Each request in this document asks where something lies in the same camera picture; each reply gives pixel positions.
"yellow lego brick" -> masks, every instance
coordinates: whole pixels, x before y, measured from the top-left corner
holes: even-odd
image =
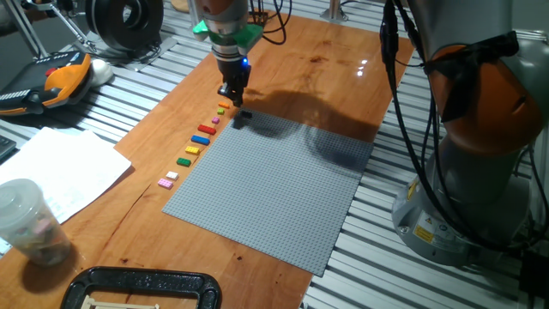
[[[199,155],[199,154],[200,154],[200,149],[199,149],[199,148],[196,148],[196,147],[188,146],[188,147],[185,149],[185,152],[186,152],[187,154],[191,154],[191,155]]]

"metal slatted floor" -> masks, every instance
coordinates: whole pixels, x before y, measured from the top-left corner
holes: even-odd
[[[293,14],[322,20],[328,0],[294,0]],[[274,9],[265,3],[267,9]],[[345,26],[378,31],[380,3],[350,3]],[[21,124],[0,120],[0,135],[18,147],[42,125],[78,134],[92,130],[116,143],[181,82],[210,52],[197,42],[190,18],[165,3],[162,33],[177,44],[140,72],[113,68],[112,82],[93,89],[75,105],[27,116]],[[413,57],[412,63],[419,62]],[[416,151],[420,151],[429,107],[429,83],[421,69],[408,68],[398,89],[405,123]],[[424,260],[396,235],[390,218],[396,192],[415,176],[391,105],[379,129],[375,148],[357,189],[341,234],[322,278],[313,276],[305,308],[527,308],[528,296],[518,291],[521,263],[506,258],[491,270],[457,269]],[[430,155],[432,148],[427,149]],[[519,173],[529,178],[528,158]],[[534,307],[543,302],[534,300]]]

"wooden table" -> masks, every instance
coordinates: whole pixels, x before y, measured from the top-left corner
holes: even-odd
[[[378,33],[296,16],[287,31],[285,45],[262,40],[250,53],[253,70],[244,105],[373,141],[391,99]],[[409,41],[401,39],[399,59],[407,62],[412,50]],[[397,69],[400,81],[404,68]],[[208,273],[221,286],[223,308],[299,306],[311,273],[161,211],[196,164],[186,168],[175,162],[184,156],[196,127],[212,125],[219,86],[220,73],[210,54],[116,145],[132,168],[63,224],[74,245],[66,261],[41,269],[16,250],[0,260],[0,307],[59,308],[74,276],[97,265]],[[217,129],[222,130],[235,112],[231,108],[222,116]],[[242,159],[227,154],[226,164]],[[180,175],[171,191],[156,184],[168,171]],[[93,296],[122,303],[160,303],[163,308],[196,305],[195,300],[166,297]]]

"gray lego baseplate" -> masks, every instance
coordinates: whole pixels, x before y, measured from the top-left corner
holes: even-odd
[[[163,211],[322,276],[373,146],[249,112]]]

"clear plastic container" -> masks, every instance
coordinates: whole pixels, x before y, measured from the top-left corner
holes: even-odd
[[[0,185],[0,237],[33,263],[51,266],[70,252],[70,242],[32,180]]]

